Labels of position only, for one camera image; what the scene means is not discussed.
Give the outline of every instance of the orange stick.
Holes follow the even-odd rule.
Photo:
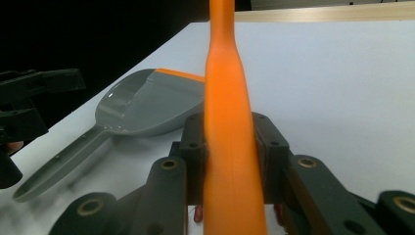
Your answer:
[[[262,187],[233,0],[210,0],[206,66],[204,233],[266,234]]]

